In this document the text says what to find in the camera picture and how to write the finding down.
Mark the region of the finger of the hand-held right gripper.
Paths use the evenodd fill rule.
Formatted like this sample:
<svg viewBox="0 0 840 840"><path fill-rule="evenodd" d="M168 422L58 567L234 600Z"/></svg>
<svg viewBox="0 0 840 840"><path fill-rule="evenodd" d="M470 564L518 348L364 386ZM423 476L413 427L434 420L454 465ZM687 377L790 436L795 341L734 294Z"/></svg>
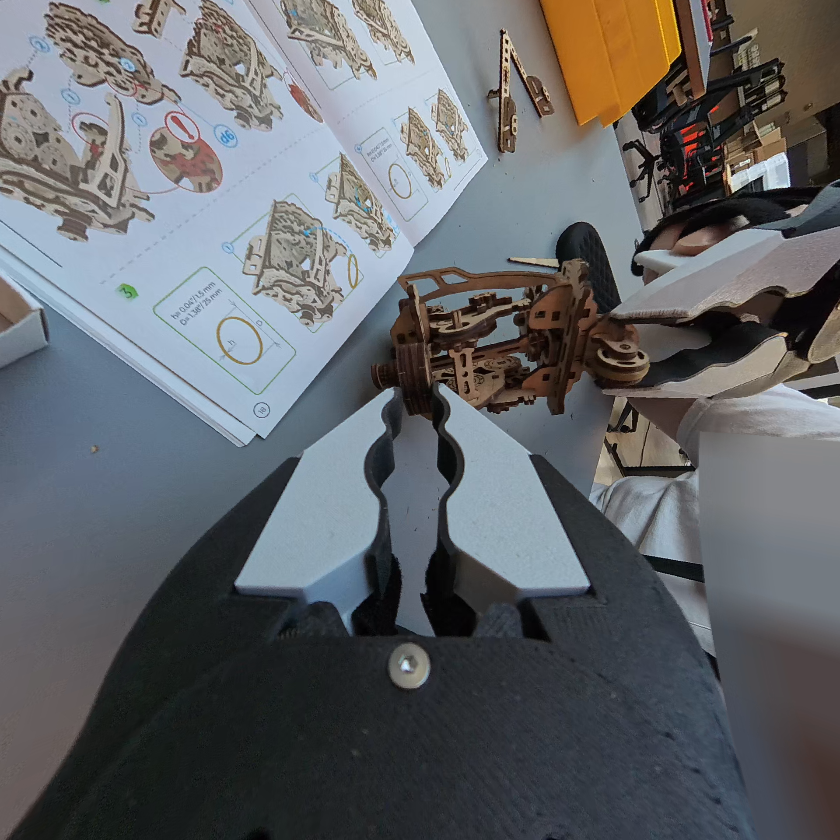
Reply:
<svg viewBox="0 0 840 840"><path fill-rule="evenodd" d="M758 322L735 322L717 337L701 328L641 324L639 343L650 360L635 385L599 379L614 396L725 399L762 393L807 371L810 361L789 349L786 335Z"/></svg>
<svg viewBox="0 0 840 840"><path fill-rule="evenodd" d="M798 297L838 258L836 227L790 238L780 230L742 230L694 256L645 251L637 262L660 274L617 307L616 319L687 322L714 308L737 308L764 292Z"/></svg>

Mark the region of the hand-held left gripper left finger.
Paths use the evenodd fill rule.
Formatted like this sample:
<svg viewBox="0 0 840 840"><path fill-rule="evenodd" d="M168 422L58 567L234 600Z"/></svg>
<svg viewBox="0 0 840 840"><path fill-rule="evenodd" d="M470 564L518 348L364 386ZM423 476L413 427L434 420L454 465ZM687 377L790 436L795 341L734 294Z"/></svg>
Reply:
<svg viewBox="0 0 840 840"><path fill-rule="evenodd" d="M328 602L342 618L383 595L392 544L382 485L393 472L402 394L389 388L308 447L234 586Z"/></svg>

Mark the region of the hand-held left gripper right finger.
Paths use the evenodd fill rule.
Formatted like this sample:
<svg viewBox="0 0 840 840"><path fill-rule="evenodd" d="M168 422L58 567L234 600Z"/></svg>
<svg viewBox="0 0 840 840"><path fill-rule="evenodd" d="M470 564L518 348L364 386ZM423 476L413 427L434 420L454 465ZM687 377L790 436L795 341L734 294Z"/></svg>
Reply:
<svg viewBox="0 0 840 840"><path fill-rule="evenodd" d="M438 469L449 481L438 537L454 593L473 610L582 595L590 580L531 454L445 385L434 385Z"/></svg>

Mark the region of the wooden frame assembly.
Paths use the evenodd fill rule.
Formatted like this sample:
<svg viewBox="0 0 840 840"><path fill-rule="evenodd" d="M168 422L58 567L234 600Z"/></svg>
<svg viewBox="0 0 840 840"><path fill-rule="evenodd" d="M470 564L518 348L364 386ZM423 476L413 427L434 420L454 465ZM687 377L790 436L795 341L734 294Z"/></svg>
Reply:
<svg viewBox="0 0 840 840"><path fill-rule="evenodd" d="M401 276L406 295L391 330L392 360L372 366L374 385L399 387L408 413L427 417L435 384L490 413L546 399L522 384L539 367L529 310L557 273L450 267Z"/></svg>

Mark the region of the person's right forearm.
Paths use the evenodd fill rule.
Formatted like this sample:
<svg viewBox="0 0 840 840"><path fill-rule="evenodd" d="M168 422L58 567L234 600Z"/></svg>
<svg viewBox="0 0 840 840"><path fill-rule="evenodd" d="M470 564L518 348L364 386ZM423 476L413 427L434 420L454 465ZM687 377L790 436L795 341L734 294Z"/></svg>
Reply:
<svg viewBox="0 0 840 840"><path fill-rule="evenodd" d="M630 400L643 418L643 424L647 424L640 451L640 466L675 466L686 462L686 456L679 455L676 435L679 425L696 401L693 398L650 397Z"/></svg>

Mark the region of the person's right hand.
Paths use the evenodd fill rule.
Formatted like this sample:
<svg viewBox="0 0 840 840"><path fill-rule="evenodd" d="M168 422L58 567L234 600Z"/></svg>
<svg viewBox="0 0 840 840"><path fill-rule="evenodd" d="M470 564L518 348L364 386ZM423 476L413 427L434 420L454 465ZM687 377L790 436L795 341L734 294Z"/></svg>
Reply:
<svg viewBox="0 0 840 840"><path fill-rule="evenodd" d="M682 223L664 227L649 250L664 250L676 256L698 256L731 234L729 224L708 225L689 234L683 233L683 229Z"/></svg>

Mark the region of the white shirt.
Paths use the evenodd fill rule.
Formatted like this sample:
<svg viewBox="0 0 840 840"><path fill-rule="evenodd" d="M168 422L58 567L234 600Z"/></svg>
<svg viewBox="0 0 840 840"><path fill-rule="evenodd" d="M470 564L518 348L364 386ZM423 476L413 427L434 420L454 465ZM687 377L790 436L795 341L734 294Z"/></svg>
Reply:
<svg viewBox="0 0 840 840"><path fill-rule="evenodd" d="M654 559L699 644L717 664L700 557L700 434L730 433L838 441L839 409L786 385L757 395L696 399L677 431L695 470L676 478L625 477L594 484L590 501L636 550Z"/></svg>

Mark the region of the black office chair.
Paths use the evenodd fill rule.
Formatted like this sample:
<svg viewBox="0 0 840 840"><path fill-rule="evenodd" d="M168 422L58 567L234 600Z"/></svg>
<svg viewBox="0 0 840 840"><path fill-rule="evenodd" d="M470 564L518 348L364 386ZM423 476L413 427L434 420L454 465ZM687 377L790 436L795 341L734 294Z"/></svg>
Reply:
<svg viewBox="0 0 840 840"><path fill-rule="evenodd" d="M623 151L636 151L643 159L637 167L637 176L629 185L635 187L640 182L645 182L646 192L637 199L639 203L643 203L649 198L655 183L663 183L664 209L672 211L675 209L679 185L686 173L686 159L682 145L673 134L662 133L658 136L658 141L657 153L649 150L641 140L633 139L623 145Z"/></svg>

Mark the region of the black wrist rest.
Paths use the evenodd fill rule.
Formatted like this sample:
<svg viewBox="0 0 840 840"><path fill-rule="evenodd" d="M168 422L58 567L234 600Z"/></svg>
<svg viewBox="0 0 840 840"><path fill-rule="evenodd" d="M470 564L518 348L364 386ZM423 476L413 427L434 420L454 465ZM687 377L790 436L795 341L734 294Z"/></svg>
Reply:
<svg viewBox="0 0 840 840"><path fill-rule="evenodd" d="M607 314L620 304L620 294L606 249L591 224L578 222L568 226L556 242L555 257L560 264L571 259L582 259L587 263L588 281L599 313Z"/></svg>

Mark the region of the yellow plastic bin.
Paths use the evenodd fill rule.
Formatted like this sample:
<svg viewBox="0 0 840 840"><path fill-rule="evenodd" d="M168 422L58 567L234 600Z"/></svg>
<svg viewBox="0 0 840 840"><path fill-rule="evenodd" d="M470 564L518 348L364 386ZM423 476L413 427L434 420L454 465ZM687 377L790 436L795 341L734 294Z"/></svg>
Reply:
<svg viewBox="0 0 840 840"><path fill-rule="evenodd" d="M541 1L579 125L623 117L681 52L671 1Z"/></svg>

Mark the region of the short wooden strut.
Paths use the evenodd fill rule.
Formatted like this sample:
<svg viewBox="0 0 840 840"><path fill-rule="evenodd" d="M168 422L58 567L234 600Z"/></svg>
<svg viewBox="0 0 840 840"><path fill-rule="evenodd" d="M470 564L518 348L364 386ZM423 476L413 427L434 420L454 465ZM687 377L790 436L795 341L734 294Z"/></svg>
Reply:
<svg viewBox="0 0 840 840"><path fill-rule="evenodd" d="M510 58L523 85L527 89L528 96L539 117L542 119L554 114L554 107L548 89L539 77L529 74L526 71L524 65L522 64L522 60L518 57L515 48L512 46L510 49Z"/></svg>

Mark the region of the long wooden strut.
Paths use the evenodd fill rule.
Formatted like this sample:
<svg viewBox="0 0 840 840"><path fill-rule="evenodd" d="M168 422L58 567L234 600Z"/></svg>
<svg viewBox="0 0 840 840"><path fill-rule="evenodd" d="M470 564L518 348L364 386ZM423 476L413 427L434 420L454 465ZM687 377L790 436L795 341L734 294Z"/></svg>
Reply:
<svg viewBox="0 0 840 840"><path fill-rule="evenodd" d="M518 116L516 103L511 96L511 59L515 50L506 29L500 30L499 84L490 89L486 98L499 100L497 147L501 153L514 153L517 147Z"/></svg>

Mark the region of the white cardboard tray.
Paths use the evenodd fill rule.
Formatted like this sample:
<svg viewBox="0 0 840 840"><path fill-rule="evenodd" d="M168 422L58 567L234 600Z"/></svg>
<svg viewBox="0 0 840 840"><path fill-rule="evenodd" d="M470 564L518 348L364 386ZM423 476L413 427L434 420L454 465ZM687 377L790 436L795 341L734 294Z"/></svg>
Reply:
<svg viewBox="0 0 840 840"><path fill-rule="evenodd" d="M1 275L1 368L44 349L49 342L45 310L14 280Z"/></svg>

